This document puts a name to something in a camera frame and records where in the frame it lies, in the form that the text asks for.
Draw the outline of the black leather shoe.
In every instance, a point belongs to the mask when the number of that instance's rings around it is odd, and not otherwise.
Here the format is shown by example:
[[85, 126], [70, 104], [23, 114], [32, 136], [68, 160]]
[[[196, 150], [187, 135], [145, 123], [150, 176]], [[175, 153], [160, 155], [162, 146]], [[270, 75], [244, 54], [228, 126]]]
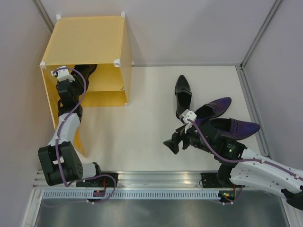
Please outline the black leather shoe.
[[[96, 64], [85, 64], [85, 65], [75, 65], [74, 69], [82, 74], [86, 82], [86, 90], [89, 86], [89, 77], [97, 69]], [[75, 71], [71, 72], [71, 75], [74, 77], [75, 81], [72, 82], [73, 87], [76, 90], [78, 95], [82, 95], [84, 92], [84, 82], [82, 77]]]

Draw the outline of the black pointed loafer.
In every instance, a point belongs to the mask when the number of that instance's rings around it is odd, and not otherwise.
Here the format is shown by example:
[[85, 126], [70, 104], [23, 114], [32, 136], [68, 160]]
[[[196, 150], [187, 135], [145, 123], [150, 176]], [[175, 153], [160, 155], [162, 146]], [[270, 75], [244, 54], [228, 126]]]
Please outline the black pointed loafer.
[[190, 109], [192, 92], [190, 85], [184, 75], [180, 75], [177, 79], [175, 90], [176, 96], [176, 117], [180, 120], [182, 113]]

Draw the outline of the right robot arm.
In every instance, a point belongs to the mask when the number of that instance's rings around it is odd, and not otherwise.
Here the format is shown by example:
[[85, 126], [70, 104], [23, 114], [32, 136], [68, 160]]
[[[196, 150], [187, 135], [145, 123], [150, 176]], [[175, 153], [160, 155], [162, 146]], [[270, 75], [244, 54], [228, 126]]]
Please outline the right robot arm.
[[303, 208], [303, 172], [264, 157], [244, 144], [223, 136], [208, 125], [185, 124], [164, 141], [174, 154], [192, 146], [214, 156], [221, 165], [214, 182], [203, 177], [205, 188], [252, 187], [282, 199], [299, 210]]

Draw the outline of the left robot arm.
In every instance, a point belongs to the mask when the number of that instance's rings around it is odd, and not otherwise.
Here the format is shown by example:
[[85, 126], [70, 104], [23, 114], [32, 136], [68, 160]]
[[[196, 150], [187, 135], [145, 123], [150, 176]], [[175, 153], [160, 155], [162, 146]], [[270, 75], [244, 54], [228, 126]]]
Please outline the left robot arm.
[[86, 180], [92, 187], [103, 183], [103, 175], [96, 162], [83, 164], [73, 146], [76, 130], [82, 119], [80, 96], [87, 91], [85, 82], [63, 80], [56, 89], [59, 94], [58, 125], [47, 146], [38, 150], [38, 157], [49, 186]]

